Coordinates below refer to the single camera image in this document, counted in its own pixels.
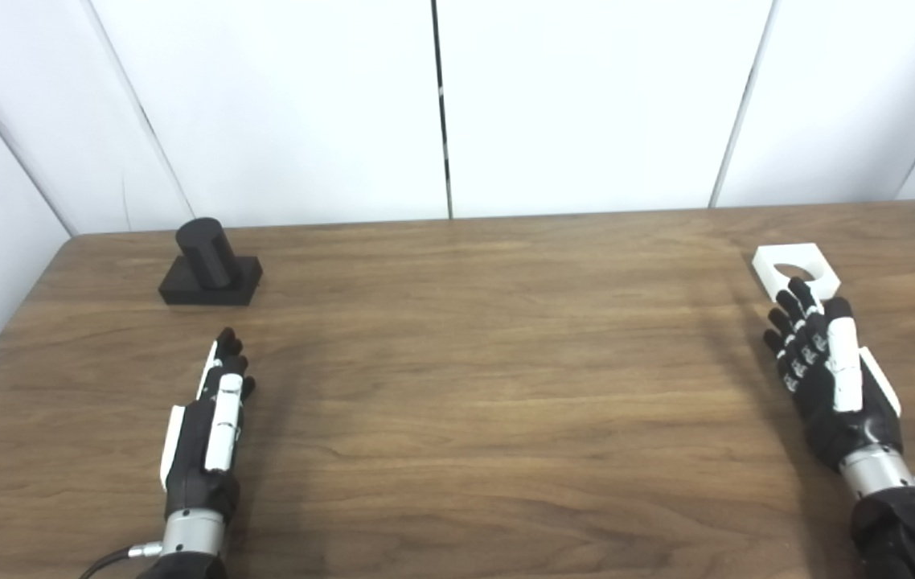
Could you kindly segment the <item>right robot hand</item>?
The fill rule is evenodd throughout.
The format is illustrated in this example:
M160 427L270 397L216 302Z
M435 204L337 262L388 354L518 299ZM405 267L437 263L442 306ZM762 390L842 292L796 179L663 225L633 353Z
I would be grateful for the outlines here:
M867 447L905 450L896 397L861 355L853 308L843 297L822 301L799 277L776 296L763 340L802 422L804 441L821 464L838 470Z

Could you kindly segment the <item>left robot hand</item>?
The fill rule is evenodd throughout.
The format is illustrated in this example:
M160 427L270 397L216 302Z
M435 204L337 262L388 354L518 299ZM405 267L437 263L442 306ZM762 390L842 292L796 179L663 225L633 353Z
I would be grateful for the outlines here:
M236 443L255 391L242 341L224 327L212 341L195 399L172 407L161 458L164 516L208 510L230 523L240 505Z

